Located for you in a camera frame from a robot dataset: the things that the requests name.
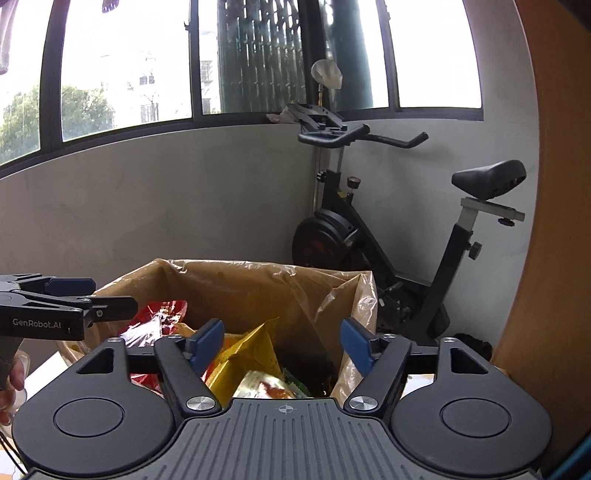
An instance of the garbage bag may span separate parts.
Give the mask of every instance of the garbage bag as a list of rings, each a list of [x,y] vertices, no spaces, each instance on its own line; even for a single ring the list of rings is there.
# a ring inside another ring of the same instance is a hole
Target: garbage bag
[[[154,260],[102,287],[97,296],[130,295],[139,308],[154,301],[187,300],[184,322],[198,329],[220,318],[226,331],[243,334],[276,319],[277,360],[314,396],[343,404],[361,375],[340,344],[340,324],[353,317],[375,331],[377,296],[371,272],[337,272],[261,262]],[[58,342],[68,363],[128,322],[97,323],[83,342]],[[327,390],[327,379],[336,382]]]

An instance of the white wall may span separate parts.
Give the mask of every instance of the white wall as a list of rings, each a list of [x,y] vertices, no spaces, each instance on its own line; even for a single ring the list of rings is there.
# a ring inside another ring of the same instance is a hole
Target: white wall
[[[311,148],[296,125],[138,138],[0,181],[0,271],[99,285],[157,257],[290,262],[309,214]]]
[[[493,200],[526,214],[514,228],[480,214],[473,241],[446,300],[451,334],[470,333],[493,344],[509,314],[525,261],[538,173],[538,113],[529,51],[512,0],[465,0],[482,84],[484,122],[397,119],[369,122],[372,132],[408,140],[430,138],[414,150],[357,142],[345,151],[343,179],[362,179],[354,199],[374,235],[401,271],[432,280],[465,196],[455,171],[510,158],[528,178]]]

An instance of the wooden panel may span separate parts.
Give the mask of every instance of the wooden panel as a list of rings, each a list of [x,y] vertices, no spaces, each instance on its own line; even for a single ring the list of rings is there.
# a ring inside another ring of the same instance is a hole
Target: wooden panel
[[[556,466],[591,428],[591,33],[558,0],[515,0],[540,110],[527,261],[494,363],[550,413]]]

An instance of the yellow plastic bag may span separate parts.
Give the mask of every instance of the yellow plastic bag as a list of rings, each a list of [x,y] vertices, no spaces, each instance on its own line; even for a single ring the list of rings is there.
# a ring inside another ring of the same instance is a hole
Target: yellow plastic bag
[[[216,367],[206,384],[222,406],[226,407],[230,403],[232,395],[249,371],[264,372],[283,380],[269,334],[272,326],[273,320],[263,323],[222,351],[214,360]]]

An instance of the logo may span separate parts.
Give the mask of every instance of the logo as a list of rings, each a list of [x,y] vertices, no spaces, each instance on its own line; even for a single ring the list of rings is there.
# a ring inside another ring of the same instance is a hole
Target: logo
[[[34,327],[34,328],[61,328],[61,322],[36,322],[35,320],[19,320],[12,319],[12,324],[17,327]]]
[[[283,413],[283,415],[287,415],[288,413],[293,412],[295,410],[295,408],[286,403],[285,405],[282,405],[281,407],[279,407],[277,410],[279,410],[281,413]]]

